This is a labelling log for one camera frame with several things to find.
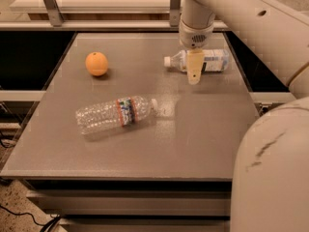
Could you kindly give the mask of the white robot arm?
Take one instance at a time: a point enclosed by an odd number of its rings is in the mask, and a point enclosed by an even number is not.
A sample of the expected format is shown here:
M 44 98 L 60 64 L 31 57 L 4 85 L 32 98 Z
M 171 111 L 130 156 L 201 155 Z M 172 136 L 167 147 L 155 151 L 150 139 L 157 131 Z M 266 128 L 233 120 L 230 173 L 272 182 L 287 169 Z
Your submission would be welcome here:
M 186 0 L 182 23 L 197 24 L 194 6 L 230 29 L 255 92 L 294 96 L 261 116 L 235 161 L 231 232 L 309 232 L 309 18 L 276 0 Z

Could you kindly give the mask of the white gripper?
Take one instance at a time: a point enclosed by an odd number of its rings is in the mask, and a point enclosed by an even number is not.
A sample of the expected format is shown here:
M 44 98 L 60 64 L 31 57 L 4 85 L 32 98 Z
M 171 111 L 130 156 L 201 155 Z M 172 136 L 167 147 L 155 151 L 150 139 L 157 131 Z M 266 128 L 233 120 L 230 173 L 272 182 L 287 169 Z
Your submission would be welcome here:
M 213 25 L 203 29 L 195 29 L 187 26 L 184 22 L 180 23 L 181 44 L 186 48 L 196 48 L 188 50 L 186 55 L 187 79 L 190 85 L 196 85 L 200 81 L 204 64 L 204 52 L 201 48 L 207 44 L 212 30 Z

